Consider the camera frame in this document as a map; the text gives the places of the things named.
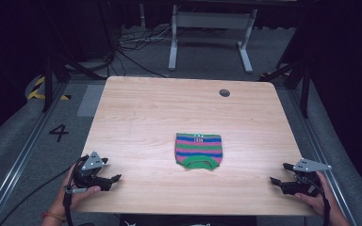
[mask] hand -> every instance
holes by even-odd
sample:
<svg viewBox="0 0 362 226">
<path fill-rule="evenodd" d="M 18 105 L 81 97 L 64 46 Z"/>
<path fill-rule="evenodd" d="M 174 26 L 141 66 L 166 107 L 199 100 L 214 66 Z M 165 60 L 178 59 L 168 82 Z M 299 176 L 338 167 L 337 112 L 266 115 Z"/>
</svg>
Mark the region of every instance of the hand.
<svg viewBox="0 0 362 226">
<path fill-rule="evenodd" d="M 63 206 L 63 198 L 64 198 L 64 187 L 68 184 L 69 179 L 70 179 L 70 175 L 72 174 L 74 166 L 72 166 L 69 170 L 69 173 L 67 174 L 66 178 L 63 179 L 60 188 L 58 190 L 58 194 L 57 197 L 55 198 L 54 202 L 51 204 L 51 206 L 49 207 L 49 209 L 47 210 L 48 212 L 55 214 L 55 215 L 60 215 L 60 216 L 65 216 L 65 210 L 64 210 L 64 206 Z M 77 207 L 77 205 L 80 204 L 80 202 L 82 202 L 84 199 L 98 193 L 99 191 L 101 191 L 101 187 L 100 186 L 92 186 L 89 187 L 88 190 L 86 192 L 82 192 L 82 193 L 76 193 L 72 195 L 72 205 L 70 206 L 71 209 L 75 209 Z M 58 220 L 57 218 L 44 218 L 42 221 L 42 226 L 44 225 L 61 225 L 61 221 Z"/>
<path fill-rule="evenodd" d="M 348 220 L 343 216 L 342 211 L 339 208 L 339 205 L 337 204 L 337 199 L 335 198 L 331 187 L 328 185 L 327 180 L 325 179 L 324 175 L 320 172 L 316 172 L 317 175 L 320 178 L 322 189 L 325 193 L 325 198 L 329 201 L 331 206 L 331 212 L 330 212 L 330 225 L 333 226 L 345 226 L 349 225 Z M 318 194 L 316 197 L 307 196 L 302 193 L 296 193 L 295 197 L 297 197 L 302 202 L 310 205 L 316 213 L 324 217 L 324 201 L 322 200 L 321 194 Z"/>
</svg>

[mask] wooden table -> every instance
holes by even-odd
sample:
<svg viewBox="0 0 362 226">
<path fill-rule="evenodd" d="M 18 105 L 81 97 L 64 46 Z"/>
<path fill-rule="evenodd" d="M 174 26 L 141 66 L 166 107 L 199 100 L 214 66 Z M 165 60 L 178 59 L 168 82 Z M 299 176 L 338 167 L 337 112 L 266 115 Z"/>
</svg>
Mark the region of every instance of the wooden table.
<svg viewBox="0 0 362 226">
<path fill-rule="evenodd" d="M 222 97 L 221 89 L 230 92 Z M 175 163 L 176 133 L 222 136 L 213 171 Z M 198 215 L 313 215 L 270 176 L 293 181 L 282 164 L 301 158 L 271 83 L 110 77 L 83 155 L 99 153 L 98 174 L 123 177 L 77 209 Z"/>
</svg>

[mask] striped cloth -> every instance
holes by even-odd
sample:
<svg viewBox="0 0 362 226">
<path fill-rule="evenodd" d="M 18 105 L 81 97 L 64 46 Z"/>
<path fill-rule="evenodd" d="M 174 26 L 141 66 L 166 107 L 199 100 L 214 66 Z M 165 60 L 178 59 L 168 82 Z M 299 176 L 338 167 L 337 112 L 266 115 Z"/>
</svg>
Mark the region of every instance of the striped cloth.
<svg viewBox="0 0 362 226">
<path fill-rule="evenodd" d="M 222 137 L 177 133 L 175 160 L 187 169 L 213 170 L 222 162 Z"/>
</svg>

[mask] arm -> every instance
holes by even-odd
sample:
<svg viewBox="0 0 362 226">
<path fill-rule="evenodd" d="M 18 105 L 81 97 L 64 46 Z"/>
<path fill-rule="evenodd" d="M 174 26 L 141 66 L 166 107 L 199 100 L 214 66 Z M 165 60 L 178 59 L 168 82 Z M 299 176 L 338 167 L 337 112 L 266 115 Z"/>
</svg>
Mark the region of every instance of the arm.
<svg viewBox="0 0 362 226">
<path fill-rule="evenodd" d="M 324 189 L 325 197 L 330 203 L 331 212 L 330 212 L 330 225 L 332 226 L 349 226 L 348 220 L 343 216 L 342 211 L 337 204 L 337 199 L 332 193 L 331 187 L 328 185 L 327 180 L 325 179 L 322 173 L 317 172 L 317 175 L 320 178 L 321 186 Z M 321 194 L 316 197 L 306 196 L 305 194 L 296 193 L 295 196 L 300 199 L 302 202 L 313 207 L 314 211 L 323 217 L 324 215 L 324 202 L 322 201 Z"/>
<path fill-rule="evenodd" d="M 63 206 L 63 198 L 64 198 L 64 188 L 70 179 L 70 174 L 72 173 L 73 168 L 69 170 L 69 173 L 67 174 L 66 178 L 64 178 L 63 182 L 60 185 L 60 188 L 58 190 L 57 197 L 52 202 L 51 206 L 47 210 L 47 212 L 60 216 L 62 218 L 65 218 L 65 211 Z M 72 197 L 72 205 L 70 206 L 71 209 L 74 209 L 77 207 L 77 205 L 84 199 L 86 199 L 89 196 L 92 196 L 93 194 L 99 192 L 101 190 L 101 187 L 99 186 L 92 186 L 88 188 L 86 192 L 83 193 L 77 193 L 73 194 Z M 62 221 L 59 218 L 46 216 L 43 218 L 41 226 L 59 226 L 62 224 Z"/>
</svg>

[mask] metal bar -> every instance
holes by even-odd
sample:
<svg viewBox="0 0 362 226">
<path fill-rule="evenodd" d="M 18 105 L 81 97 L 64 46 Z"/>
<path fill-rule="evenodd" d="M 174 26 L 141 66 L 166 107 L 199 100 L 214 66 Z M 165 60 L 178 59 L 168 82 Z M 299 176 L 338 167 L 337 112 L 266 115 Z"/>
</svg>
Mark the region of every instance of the metal bar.
<svg viewBox="0 0 362 226">
<path fill-rule="evenodd" d="M 310 144 L 314 150 L 314 154 L 317 159 L 313 159 L 313 160 L 316 160 L 322 164 L 329 165 L 325 158 L 325 155 L 322 151 L 321 145 L 316 137 L 316 134 L 313 131 L 310 121 L 308 119 L 305 119 L 302 114 L 302 111 L 300 109 L 300 103 L 299 103 L 300 101 L 299 101 L 298 95 L 296 94 L 296 92 L 294 92 L 293 90 L 290 90 L 290 89 L 288 89 L 287 92 L 288 92 L 288 97 L 292 101 L 296 113 L 299 115 L 299 119 L 302 123 L 302 126 L 304 127 L 307 137 L 310 140 Z M 339 204 L 339 207 L 341 208 L 346 219 L 348 219 L 350 221 L 351 225 L 357 225 L 354 220 L 354 216 L 353 216 L 348 204 L 346 203 L 345 198 L 343 197 L 343 194 L 340 190 L 340 187 L 337 183 L 337 180 L 336 180 L 333 172 L 331 170 L 327 170 L 324 172 L 324 175 L 327 178 L 328 183 L 337 199 L 337 203 Z"/>
<path fill-rule="evenodd" d="M 39 118 L 37 119 L 36 125 L 34 126 L 30 137 L 28 138 L 27 142 L 25 143 L 24 147 L 20 151 L 16 161 L 14 162 L 13 166 L 8 172 L 3 184 L 0 187 L 0 213 L 8 200 L 13 188 L 16 186 L 17 181 L 19 180 L 20 176 L 22 175 L 23 170 L 25 169 L 25 165 L 30 158 L 31 154 L 34 152 L 35 145 L 41 135 L 41 131 L 44 125 L 47 123 L 50 114 L 52 113 L 55 105 L 59 101 L 61 95 L 64 93 L 67 84 L 59 83 L 57 90 L 54 95 L 54 102 L 52 103 L 51 107 L 47 109 L 45 113 L 41 113 Z"/>
</svg>

